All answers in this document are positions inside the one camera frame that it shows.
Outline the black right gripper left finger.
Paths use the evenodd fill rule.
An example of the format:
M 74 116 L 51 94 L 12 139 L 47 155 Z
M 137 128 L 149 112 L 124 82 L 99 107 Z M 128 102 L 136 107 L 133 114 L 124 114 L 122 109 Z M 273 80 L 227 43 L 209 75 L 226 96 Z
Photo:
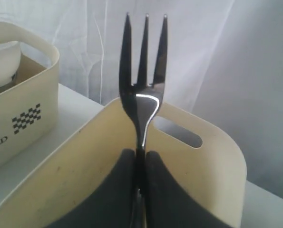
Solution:
M 95 191 L 48 227 L 141 227 L 141 191 L 136 177 L 135 152 L 124 149 L 111 172 Z

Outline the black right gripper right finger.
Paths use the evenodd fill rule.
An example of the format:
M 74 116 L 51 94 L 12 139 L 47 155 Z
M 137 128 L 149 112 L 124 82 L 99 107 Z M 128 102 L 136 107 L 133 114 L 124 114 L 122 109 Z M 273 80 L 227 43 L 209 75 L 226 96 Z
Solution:
M 156 151 L 145 158 L 148 228 L 228 228 L 178 184 Z

